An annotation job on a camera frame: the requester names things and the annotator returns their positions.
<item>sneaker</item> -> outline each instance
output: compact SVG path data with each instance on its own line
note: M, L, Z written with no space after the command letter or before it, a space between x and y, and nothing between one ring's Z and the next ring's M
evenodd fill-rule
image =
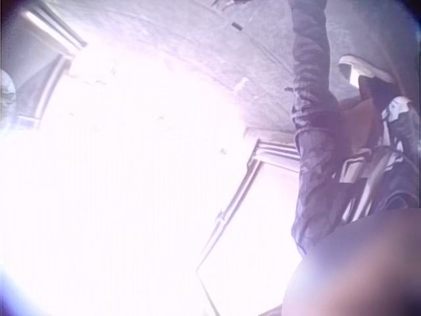
M359 88L360 76L379 78L389 84L395 83L392 75L353 55L342 56L339 60L339 69L346 79L357 88Z

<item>person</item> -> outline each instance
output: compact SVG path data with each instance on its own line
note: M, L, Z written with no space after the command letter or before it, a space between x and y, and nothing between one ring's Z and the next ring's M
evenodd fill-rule
M289 0L295 33L292 119L301 157L292 236L302 256L355 219L420 207L419 115L390 74L352 55L339 67L359 87L360 104L374 114L366 141L349 146L343 111L329 89L326 2Z

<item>white sneaker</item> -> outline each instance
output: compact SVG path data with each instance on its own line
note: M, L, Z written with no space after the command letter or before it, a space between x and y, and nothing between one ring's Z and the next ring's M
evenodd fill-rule
M353 55L342 56L339 60L339 69L349 82L357 88L359 88L359 76L366 76L369 78L377 77L389 84L395 83L395 79L393 79L393 77L386 71L376 68L361 58Z

